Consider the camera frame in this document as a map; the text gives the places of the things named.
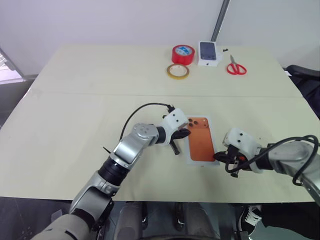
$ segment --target shoe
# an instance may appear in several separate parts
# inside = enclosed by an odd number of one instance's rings
[[[261,219],[261,212],[257,206],[246,206],[239,218],[238,230],[240,232],[248,232],[250,236]]]

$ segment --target scissors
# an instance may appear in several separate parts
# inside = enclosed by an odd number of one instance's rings
[[[226,66],[226,71],[229,74],[245,75],[247,73],[247,69],[244,66],[236,63],[236,61],[232,55],[230,55],[230,59],[231,59],[231,63],[228,66]]]

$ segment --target red tape roll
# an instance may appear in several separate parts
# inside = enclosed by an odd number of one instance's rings
[[[188,45],[178,45],[172,49],[171,60],[175,64],[189,65],[194,60],[195,50]]]

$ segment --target tape roll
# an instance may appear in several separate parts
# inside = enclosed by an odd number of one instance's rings
[[[189,75],[189,68],[182,64],[171,64],[166,68],[166,73],[173,79],[185,79]]]
[[[195,50],[188,45],[177,45],[172,49],[171,60],[175,64],[189,65],[194,60]]]

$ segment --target metal pole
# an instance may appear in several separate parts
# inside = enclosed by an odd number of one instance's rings
[[[220,13],[219,13],[218,19],[216,20],[215,28],[211,37],[211,42],[215,42],[218,38],[222,23],[225,19],[225,15],[229,7],[229,3],[230,3],[230,0],[223,0]]]

